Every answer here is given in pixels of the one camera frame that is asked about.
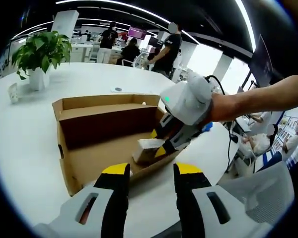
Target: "black cable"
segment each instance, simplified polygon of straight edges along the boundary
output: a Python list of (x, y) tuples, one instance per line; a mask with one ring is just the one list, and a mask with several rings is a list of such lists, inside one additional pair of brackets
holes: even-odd
[[(207, 80), (208, 83), (210, 82), (210, 78), (214, 78), (218, 82), (223, 95), (225, 95), (224, 89), (222, 88), (221, 82), (218, 80), (218, 78), (216, 78), (214, 75), (207, 76), (207, 77), (205, 77), (205, 79)], [(226, 172), (228, 172), (228, 168), (229, 168), (229, 164), (230, 164), (229, 149), (230, 149), (230, 143), (232, 141), (232, 135), (231, 135), (229, 128), (228, 128), (228, 135), (229, 135), (229, 143), (228, 143), (228, 149), (227, 149), (228, 162), (227, 162), (227, 168), (225, 170)]]

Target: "white plant pot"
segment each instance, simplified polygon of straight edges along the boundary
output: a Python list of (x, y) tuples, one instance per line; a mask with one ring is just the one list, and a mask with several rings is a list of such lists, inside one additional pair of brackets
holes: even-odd
[(50, 85), (50, 69), (46, 73), (41, 68), (36, 68), (34, 71), (29, 70), (30, 88), (34, 91), (41, 91)]

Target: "black ceiling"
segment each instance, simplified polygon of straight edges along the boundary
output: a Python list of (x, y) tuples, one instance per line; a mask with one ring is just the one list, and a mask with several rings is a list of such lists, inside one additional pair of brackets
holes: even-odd
[[(245, 50), (252, 51), (252, 46), (244, 18), (235, 0), (120, 0), (153, 12), (167, 20), (180, 22), (187, 32), (209, 35), (233, 43)], [(147, 13), (112, 3), (98, 1), (75, 1), (55, 4), (55, 0), (37, 1), (32, 5), (21, 29), (16, 33), (40, 23), (53, 20), (58, 11), (76, 9), (79, 18), (97, 18), (115, 20), (146, 30), (161, 29), (156, 24), (167, 24)], [(284, 76), (298, 73), (298, 32), (286, 14), (279, 11), (277, 3), (267, 4), (272, 0), (243, 0), (252, 23), (255, 39), (262, 34), (272, 58), (275, 69)], [(126, 13), (105, 10), (111, 8)], [(132, 16), (134, 14), (149, 21)], [(99, 24), (96, 21), (80, 20), (83, 23)], [(193, 41), (183, 35), (185, 41)]]

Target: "green leaves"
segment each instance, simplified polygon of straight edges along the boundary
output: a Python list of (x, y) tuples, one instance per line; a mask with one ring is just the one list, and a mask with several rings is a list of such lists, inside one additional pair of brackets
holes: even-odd
[(72, 45), (66, 35), (57, 31), (41, 32), (28, 38), (25, 45), (12, 55), (12, 65), (17, 65), (17, 74), (23, 80), (25, 77), (20, 75), (20, 69), (26, 74), (28, 69), (39, 67), (46, 73), (51, 64), (56, 69), (63, 59), (70, 62), (71, 50)]

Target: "potted plant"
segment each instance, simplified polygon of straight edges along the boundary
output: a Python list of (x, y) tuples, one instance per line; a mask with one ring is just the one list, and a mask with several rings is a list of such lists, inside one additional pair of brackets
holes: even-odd
[(28, 38), (25, 45), (12, 55), (12, 65), (17, 65), (21, 80), (26, 79), (21, 75), (22, 69), (29, 76), (31, 89), (39, 91), (49, 85), (50, 66), (56, 69), (62, 61), (70, 62), (71, 50), (66, 35), (60, 35), (57, 31), (41, 32)]

